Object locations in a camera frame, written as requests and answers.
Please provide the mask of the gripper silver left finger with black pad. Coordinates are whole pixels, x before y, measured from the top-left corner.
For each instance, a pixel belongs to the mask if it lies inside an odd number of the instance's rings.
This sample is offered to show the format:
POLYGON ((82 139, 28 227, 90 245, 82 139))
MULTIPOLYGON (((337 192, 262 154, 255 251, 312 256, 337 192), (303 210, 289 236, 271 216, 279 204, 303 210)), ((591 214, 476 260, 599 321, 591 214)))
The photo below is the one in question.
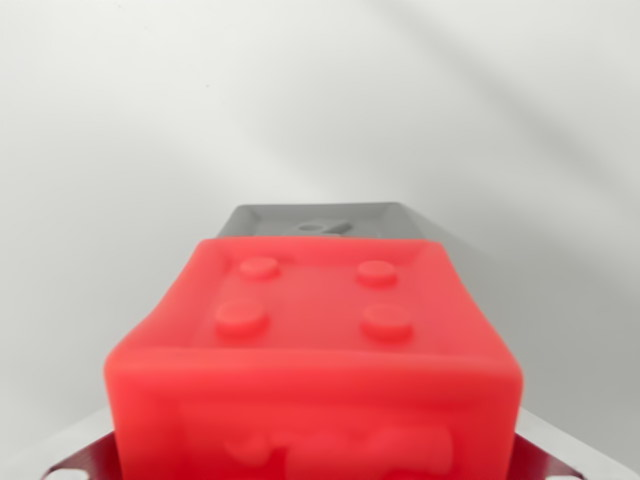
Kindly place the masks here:
POLYGON ((44 478, 120 480, 114 433, 110 432, 56 462, 45 471, 44 478))

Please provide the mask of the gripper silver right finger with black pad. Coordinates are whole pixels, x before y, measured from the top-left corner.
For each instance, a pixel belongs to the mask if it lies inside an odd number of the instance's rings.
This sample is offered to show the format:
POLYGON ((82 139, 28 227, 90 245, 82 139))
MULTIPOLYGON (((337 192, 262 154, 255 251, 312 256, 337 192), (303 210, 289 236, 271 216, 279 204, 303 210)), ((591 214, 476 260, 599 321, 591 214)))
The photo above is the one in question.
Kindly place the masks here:
POLYGON ((584 476, 576 469, 517 434, 510 460, 508 479, 546 480, 551 477, 584 479, 584 476))

